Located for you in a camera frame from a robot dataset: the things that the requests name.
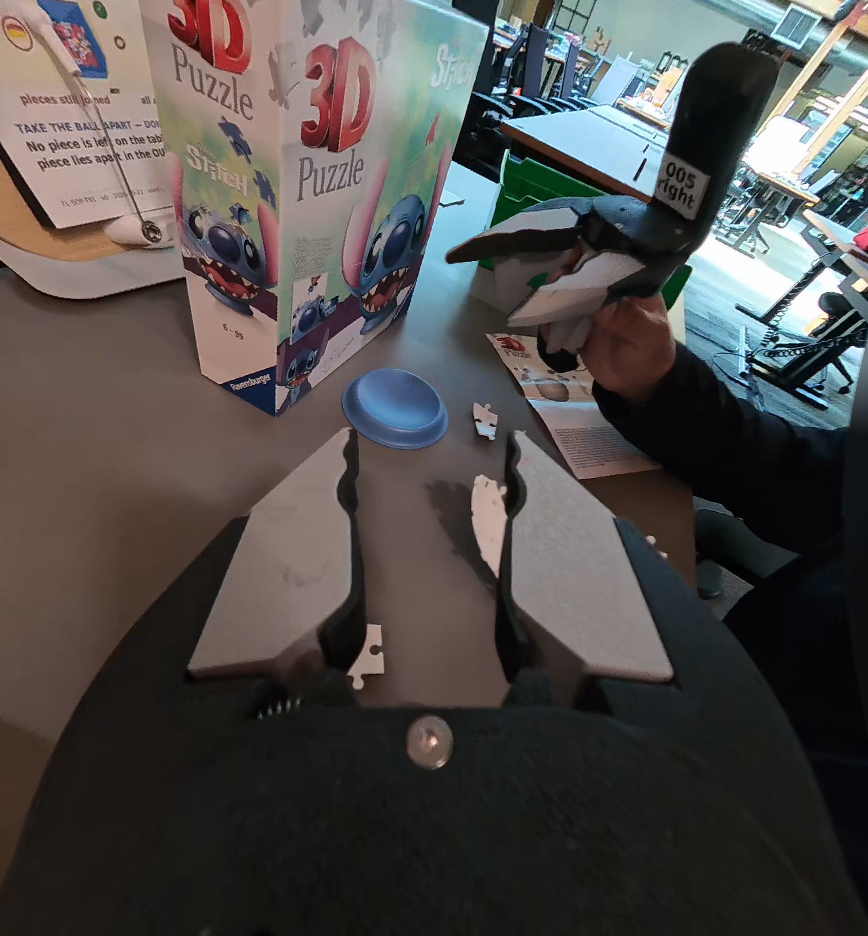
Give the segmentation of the green plastic crate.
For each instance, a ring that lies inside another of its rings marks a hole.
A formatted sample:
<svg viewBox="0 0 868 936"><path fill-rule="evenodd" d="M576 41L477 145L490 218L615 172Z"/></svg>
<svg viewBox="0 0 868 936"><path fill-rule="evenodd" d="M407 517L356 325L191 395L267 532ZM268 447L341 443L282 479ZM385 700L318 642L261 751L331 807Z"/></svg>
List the green plastic crate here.
<svg viewBox="0 0 868 936"><path fill-rule="evenodd" d="M547 200L560 197L590 198L605 193L535 159L517 160L507 152L501 166L498 199L489 227Z"/></svg>

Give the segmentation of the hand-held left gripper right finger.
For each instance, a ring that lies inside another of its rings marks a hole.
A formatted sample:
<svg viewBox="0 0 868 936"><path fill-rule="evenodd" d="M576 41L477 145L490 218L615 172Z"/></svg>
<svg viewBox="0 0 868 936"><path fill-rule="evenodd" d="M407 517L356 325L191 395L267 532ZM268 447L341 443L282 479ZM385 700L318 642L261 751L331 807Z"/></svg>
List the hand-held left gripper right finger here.
<svg viewBox="0 0 868 936"><path fill-rule="evenodd" d="M508 437L496 645L514 683L667 684L674 668L615 515L522 430Z"/></svg>

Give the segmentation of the white instruction card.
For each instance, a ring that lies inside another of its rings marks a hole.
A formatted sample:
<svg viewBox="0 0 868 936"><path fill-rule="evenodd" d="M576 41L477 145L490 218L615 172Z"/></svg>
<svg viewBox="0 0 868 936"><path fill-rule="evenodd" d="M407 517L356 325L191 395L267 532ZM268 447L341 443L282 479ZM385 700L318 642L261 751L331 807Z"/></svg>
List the white instruction card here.
<svg viewBox="0 0 868 936"><path fill-rule="evenodd" d="M169 209L139 2L0 1L0 157L49 228Z"/></svg>

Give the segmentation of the white printed instruction sheet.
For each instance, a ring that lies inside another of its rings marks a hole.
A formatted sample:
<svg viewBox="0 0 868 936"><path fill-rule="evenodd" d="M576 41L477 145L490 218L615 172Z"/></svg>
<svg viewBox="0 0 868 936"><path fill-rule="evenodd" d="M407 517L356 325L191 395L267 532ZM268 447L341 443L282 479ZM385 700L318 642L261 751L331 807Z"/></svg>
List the white printed instruction sheet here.
<svg viewBox="0 0 868 936"><path fill-rule="evenodd" d="M535 337L508 333L486 337L577 479L659 469L601 414L592 377L582 364L556 371L540 358Z"/></svg>

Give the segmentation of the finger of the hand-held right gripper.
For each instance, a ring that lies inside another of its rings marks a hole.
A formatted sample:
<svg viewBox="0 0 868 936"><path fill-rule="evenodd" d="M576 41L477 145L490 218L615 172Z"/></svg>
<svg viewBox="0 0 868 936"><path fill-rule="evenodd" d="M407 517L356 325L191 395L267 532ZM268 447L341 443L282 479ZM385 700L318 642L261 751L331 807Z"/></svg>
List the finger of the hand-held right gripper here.
<svg viewBox="0 0 868 936"><path fill-rule="evenodd" d="M521 212L452 247L448 264L505 259L525 254L560 253L580 239L583 217L571 208Z"/></svg>
<svg viewBox="0 0 868 936"><path fill-rule="evenodd" d="M613 282L613 252L595 253L572 273L545 284L506 318L509 326L537 326L582 317L601 308Z"/></svg>

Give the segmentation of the person's right forearm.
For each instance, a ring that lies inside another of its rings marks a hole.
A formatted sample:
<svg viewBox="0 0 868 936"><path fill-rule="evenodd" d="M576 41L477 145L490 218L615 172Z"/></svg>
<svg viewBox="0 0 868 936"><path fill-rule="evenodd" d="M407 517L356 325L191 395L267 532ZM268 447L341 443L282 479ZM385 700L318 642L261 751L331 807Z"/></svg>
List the person's right forearm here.
<svg viewBox="0 0 868 936"><path fill-rule="evenodd" d="M762 540L802 554L842 534L849 428L760 411L682 345L644 402L600 381L594 396L627 442Z"/></svg>

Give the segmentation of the printed cardboard puzzle box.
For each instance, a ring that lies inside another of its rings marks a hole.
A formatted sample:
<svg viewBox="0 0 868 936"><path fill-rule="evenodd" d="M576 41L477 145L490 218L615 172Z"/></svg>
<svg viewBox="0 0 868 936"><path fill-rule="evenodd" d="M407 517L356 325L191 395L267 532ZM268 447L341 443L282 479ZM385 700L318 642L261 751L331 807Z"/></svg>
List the printed cardboard puzzle box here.
<svg viewBox="0 0 868 936"><path fill-rule="evenodd" d="M202 374L281 415L406 314L492 27L141 2Z"/></svg>

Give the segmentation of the blue round plastic stand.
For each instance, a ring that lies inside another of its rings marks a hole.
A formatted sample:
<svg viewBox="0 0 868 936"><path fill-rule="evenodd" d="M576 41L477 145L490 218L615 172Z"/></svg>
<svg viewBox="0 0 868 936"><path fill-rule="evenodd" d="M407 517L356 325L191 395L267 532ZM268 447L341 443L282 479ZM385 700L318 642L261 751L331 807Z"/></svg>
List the blue round plastic stand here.
<svg viewBox="0 0 868 936"><path fill-rule="evenodd" d="M440 394L407 370L376 369L358 376L347 384L341 404L351 427L389 449L425 449L449 427Z"/></svg>

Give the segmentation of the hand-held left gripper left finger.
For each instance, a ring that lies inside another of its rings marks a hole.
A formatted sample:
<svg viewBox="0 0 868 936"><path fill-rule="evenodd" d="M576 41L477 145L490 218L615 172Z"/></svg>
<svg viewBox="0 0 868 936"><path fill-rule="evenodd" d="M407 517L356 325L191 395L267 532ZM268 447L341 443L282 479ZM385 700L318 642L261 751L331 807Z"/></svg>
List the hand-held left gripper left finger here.
<svg viewBox="0 0 868 936"><path fill-rule="evenodd" d="M367 637L358 435L338 431L251 509L188 671L348 672Z"/></svg>

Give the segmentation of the black office chair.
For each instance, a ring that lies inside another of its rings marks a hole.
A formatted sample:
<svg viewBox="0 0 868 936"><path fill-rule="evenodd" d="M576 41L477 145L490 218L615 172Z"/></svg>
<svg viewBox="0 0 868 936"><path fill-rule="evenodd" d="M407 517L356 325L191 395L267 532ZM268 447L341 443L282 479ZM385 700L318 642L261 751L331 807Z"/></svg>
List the black office chair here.
<svg viewBox="0 0 868 936"><path fill-rule="evenodd" d="M496 50L486 61L485 76L477 78L463 118L453 162L498 181L511 144L502 129L506 121L592 107L576 89L579 42L566 40L557 81L553 75L544 76L551 39L549 31L526 24L509 48Z"/></svg>

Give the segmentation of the grey office chair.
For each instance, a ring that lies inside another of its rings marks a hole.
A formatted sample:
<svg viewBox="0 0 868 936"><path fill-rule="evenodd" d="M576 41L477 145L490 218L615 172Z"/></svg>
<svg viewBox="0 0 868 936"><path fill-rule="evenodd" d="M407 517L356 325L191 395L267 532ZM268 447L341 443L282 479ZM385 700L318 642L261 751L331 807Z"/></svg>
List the grey office chair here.
<svg viewBox="0 0 868 936"><path fill-rule="evenodd" d="M797 558L797 553L767 543L743 521L698 507L694 514L697 593L712 600L722 592L723 571L754 586Z"/></svg>

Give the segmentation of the person's right hand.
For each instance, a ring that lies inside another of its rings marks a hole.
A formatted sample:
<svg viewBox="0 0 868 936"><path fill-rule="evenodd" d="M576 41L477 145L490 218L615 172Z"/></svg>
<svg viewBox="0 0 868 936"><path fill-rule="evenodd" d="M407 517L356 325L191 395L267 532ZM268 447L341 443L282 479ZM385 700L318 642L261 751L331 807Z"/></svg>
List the person's right hand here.
<svg viewBox="0 0 868 936"><path fill-rule="evenodd" d="M596 311L580 357L596 384L632 404L646 401L676 357L661 294L622 298Z"/></svg>

